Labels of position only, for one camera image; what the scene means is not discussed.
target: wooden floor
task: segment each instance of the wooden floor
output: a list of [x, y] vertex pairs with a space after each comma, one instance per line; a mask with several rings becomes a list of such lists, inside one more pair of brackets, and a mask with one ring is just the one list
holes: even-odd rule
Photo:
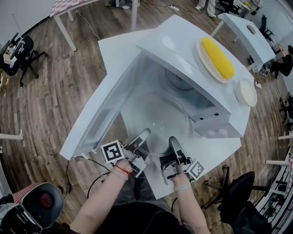
[[[195, 10], [197, 0], [179, 1], [183, 9], [198, 13]], [[169, 5], [171, 2], [162, 0], [155, 3]], [[79, 8], [79, 11], [101, 39], [130, 30], [131, 10], [105, 8], [102, 1], [97, 1]], [[142, 2], [138, 9], [137, 29], [154, 28], [172, 14], [178, 14], [207, 33], [211, 33], [218, 24], [205, 11], [200, 15], [186, 11], [175, 12], [168, 7]], [[40, 75], [39, 79], [36, 80], [29, 72], [21, 88], [21, 74], [18, 73], [9, 79], [5, 89], [1, 89], [1, 133], [19, 134], [22, 129], [25, 139], [24, 142], [1, 142], [4, 162], [16, 191], [32, 182], [44, 181], [65, 187], [67, 161], [59, 155], [60, 149], [83, 107], [106, 75], [98, 40], [86, 22], [77, 14], [74, 22], [70, 22], [67, 15], [61, 19], [78, 50], [70, 50], [55, 21], [49, 19], [30, 33], [36, 49], [45, 50], [49, 54], [48, 58], [43, 57], [33, 65]], [[232, 43], [234, 38], [235, 35], [225, 27], [216, 36], [220, 43], [247, 65], [247, 52], [240, 40]], [[208, 179], [214, 184], [221, 184], [224, 178], [222, 165], [231, 166], [231, 179], [253, 170], [256, 173], [255, 184], [266, 185], [277, 168], [266, 165], [265, 161], [282, 160], [285, 156], [288, 141], [277, 140], [285, 132], [278, 111], [278, 88], [284, 98], [284, 83], [271, 77], [262, 78], [259, 74], [255, 78], [262, 84], [262, 89], [257, 90], [258, 102], [251, 109], [246, 133], [241, 139], [242, 147], [193, 184], [200, 205], [207, 204], [216, 196], [216, 191], [205, 187], [202, 182]], [[123, 136], [117, 124], [111, 127], [105, 142]], [[100, 155], [93, 155], [93, 158], [103, 160]], [[68, 176], [73, 189], [65, 199], [60, 222], [70, 223], [74, 219], [86, 200], [90, 184], [103, 172], [103, 168], [96, 168], [84, 159], [71, 160]], [[261, 192], [254, 191], [250, 199], [256, 202], [261, 195]], [[220, 222], [216, 205], [207, 209], [205, 216], [213, 234], [231, 232], [228, 225]]]

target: yellow object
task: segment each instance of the yellow object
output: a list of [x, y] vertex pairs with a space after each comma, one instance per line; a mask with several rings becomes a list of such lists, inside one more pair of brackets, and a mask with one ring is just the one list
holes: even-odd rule
[[201, 43], [222, 76], [231, 79], [235, 75], [235, 68], [219, 46], [208, 37], [202, 39]]

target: red string bracelet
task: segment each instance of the red string bracelet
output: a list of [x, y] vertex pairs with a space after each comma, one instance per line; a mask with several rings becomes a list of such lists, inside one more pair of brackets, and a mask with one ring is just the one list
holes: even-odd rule
[[124, 170], [122, 169], [121, 167], [115, 165], [116, 167], [118, 167], [120, 170], [124, 171], [127, 175], [131, 175], [131, 172], [127, 171], [127, 170]]

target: microwave knob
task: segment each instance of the microwave knob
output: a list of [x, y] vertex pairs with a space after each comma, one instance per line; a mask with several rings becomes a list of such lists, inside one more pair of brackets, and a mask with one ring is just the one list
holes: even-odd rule
[[225, 129], [219, 129], [218, 131], [221, 135], [223, 135], [224, 137], [228, 136], [228, 133]]
[[215, 132], [210, 130], [210, 131], [207, 132], [207, 134], [208, 134], [209, 136], [213, 137], [213, 136], [215, 135]]

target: microwave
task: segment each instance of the microwave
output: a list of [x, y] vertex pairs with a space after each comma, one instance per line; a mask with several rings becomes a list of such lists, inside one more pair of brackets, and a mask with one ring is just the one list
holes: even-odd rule
[[253, 76], [224, 46], [212, 38], [235, 67], [228, 83], [220, 83], [202, 64], [196, 43], [208, 35], [172, 16], [140, 40], [137, 53], [113, 67], [85, 105], [60, 154], [67, 159], [95, 151], [118, 114], [127, 134], [151, 125], [160, 135], [147, 143], [162, 152], [172, 135], [187, 131], [205, 138], [239, 138], [245, 133], [250, 107], [238, 102], [234, 88]]

